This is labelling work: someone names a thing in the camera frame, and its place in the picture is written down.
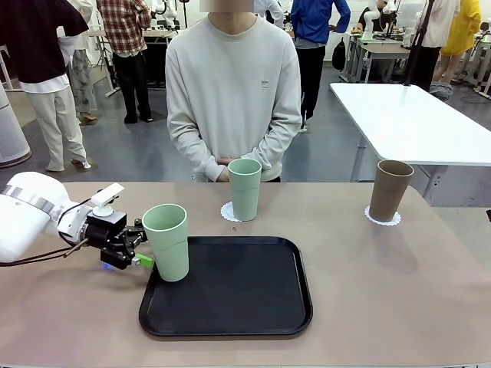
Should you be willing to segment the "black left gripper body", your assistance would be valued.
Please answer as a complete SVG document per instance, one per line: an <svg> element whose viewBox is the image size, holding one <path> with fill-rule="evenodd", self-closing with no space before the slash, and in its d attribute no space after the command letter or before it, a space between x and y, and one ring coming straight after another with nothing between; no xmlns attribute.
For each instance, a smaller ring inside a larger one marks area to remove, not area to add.
<svg viewBox="0 0 491 368"><path fill-rule="evenodd" d="M128 236L127 215L115 211L100 217L90 212L87 215L85 238L89 246L100 250L100 260L117 269L126 269L135 255Z"/></svg>

